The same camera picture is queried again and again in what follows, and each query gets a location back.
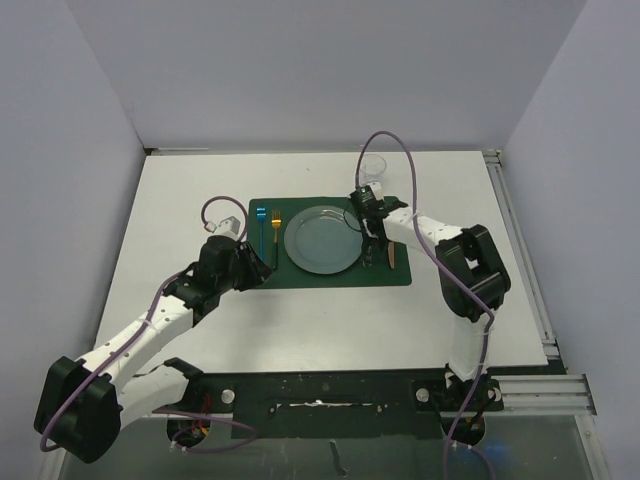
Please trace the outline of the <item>brown knife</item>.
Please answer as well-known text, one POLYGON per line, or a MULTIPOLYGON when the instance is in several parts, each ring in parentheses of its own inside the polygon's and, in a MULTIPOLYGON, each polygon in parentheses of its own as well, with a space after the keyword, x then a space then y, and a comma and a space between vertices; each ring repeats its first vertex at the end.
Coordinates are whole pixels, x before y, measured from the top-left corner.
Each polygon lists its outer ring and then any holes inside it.
POLYGON ((387 259, 391 270, 395 270, 395 243, 390 241, 387 245, 387 259))

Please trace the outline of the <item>clear drinking glass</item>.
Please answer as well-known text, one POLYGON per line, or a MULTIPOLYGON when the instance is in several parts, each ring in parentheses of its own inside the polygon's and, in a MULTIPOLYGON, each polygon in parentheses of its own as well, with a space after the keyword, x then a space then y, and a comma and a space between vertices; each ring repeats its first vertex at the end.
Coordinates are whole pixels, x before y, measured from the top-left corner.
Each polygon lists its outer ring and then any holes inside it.
POLYGON ((360 184, 379 182, 387 169, 387 162, 379 154, 365 154, 359 167, 360 184))

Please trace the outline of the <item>grey-blue round plate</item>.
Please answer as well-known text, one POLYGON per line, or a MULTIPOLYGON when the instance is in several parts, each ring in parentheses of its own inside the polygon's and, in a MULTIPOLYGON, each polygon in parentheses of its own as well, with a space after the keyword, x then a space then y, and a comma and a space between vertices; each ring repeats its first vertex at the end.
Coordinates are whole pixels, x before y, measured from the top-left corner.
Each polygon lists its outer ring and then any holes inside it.
POLYGON ((287 224, 284 247, 294 265, 318 275, 333 275, 351 267, 362 253, 357 219, 344 207, 313 206, 287 224))

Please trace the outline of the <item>gold fork green handle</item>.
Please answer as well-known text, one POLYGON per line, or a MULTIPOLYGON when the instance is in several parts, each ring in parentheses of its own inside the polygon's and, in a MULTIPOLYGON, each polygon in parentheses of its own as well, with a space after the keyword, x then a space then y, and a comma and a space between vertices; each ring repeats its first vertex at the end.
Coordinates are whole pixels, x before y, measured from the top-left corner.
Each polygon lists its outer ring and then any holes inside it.
POLYGON ((272 211, 271 226, 274 233, 272 246, 272 269, 276 271, 279 266, 279 231, 282 224, 281 212, 277 209, 272 211))

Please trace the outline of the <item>dark green placemat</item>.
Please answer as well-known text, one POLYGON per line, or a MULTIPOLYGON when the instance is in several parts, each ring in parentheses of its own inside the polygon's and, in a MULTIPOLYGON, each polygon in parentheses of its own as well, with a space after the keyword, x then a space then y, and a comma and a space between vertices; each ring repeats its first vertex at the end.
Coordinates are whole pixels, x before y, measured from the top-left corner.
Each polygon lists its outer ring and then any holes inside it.
POLYGON ((302 210, 320 205, 344 207, 353 214, 350 202, 344 197, 306 197, 306 198, 256 198, 250 201, 248 239, 258 250, 259 227, 256 208, 266 208, 264 260, 272 265, 272 246, 274 233, 271 226, 272 211, 281 212, 282 224, 279 231, 279 266, 262 290, 306 289, 306 288, 348 288, 408 286, 412 282, 407 248, 395 246, 395 270, 388 264, 387 253, 379 248, 373 251, 373 265, 364 268, 360 258, 348 269, 333 275, 318 275, 302 270, 293 264, 286 254, 284 233, 288 222, 302 210))

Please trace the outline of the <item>blue metallic fork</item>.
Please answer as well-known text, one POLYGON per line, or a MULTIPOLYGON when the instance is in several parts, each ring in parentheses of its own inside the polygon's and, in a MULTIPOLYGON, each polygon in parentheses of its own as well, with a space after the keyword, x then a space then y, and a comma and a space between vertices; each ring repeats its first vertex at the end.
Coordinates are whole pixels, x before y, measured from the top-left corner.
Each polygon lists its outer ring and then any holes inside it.
POLYGON ((256 208, 256 218, 258 221, 258 231, 259 231, 259 243, 258 243, 258 253, 261 260, 264 259, 264 250, 265 250, 265 222, 266 222, 266 208, 264 206, 260 206, 256 208))

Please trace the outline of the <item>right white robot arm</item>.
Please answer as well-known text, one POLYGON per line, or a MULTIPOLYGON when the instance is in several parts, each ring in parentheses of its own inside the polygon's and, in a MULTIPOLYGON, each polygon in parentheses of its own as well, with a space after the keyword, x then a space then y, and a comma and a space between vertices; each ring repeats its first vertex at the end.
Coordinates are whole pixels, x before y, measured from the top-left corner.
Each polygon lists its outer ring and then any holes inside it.
POLYGON ((401 244, 427 255, 438 269, 442 296, 452 311, 453 346, 446 368, 448 402, 469 408, 481 396, 488 341, 496 311, 511 289, 511 279, 496 244, 482 225, 462 228, 418 213, 407 203, 387 201, 377 182, 360 186, 349 201, 362 236, 364 266, 374 251, 401 244))

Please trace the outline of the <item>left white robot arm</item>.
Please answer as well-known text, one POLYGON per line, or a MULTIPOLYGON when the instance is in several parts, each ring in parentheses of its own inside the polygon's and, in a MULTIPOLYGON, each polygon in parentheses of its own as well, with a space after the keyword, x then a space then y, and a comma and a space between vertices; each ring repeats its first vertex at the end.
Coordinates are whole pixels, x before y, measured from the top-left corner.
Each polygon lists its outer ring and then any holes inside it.
POLYGON ((62 448, 85 463, 103 456, 121 430, 167 405, 200 405, 198 369, 178 359, 140 375, 139 370, 178 336, 219 306, 223 294, 262 285, 271 267, 248 242, 208 238, 197 261, 165 280, 149 309, 113 338, 48 369, 34 428, 40 448, 62 448))

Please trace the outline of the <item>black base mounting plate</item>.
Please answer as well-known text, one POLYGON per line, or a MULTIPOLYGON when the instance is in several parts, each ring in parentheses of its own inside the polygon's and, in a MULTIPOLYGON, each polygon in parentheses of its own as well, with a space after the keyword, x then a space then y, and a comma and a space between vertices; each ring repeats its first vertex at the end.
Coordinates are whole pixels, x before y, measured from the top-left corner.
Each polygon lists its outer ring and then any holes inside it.
POLYGON ((504 408, 492 377, 461 382, 443 369, 308 373, 188 374, 181 412, 227 415, 235 439, 439 439, 457 413, 480 433, 484 415, 504 408))

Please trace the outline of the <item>aluminium right side rail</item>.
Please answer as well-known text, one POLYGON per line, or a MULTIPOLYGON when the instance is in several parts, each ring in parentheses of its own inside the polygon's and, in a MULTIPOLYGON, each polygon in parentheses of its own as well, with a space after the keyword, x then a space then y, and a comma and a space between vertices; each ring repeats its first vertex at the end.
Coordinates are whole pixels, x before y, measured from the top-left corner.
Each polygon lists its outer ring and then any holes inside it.
POLYGON ((550 322, 534 266, 506 184, 501 161, 501 151, 486 150, 482 152, 482 156, 494 188, 501 215, 506 225, 507 234, 514 249, 516 262, 534 313, 544 353, 548 360, 559 360, 561 355, 555 331, 550 322))

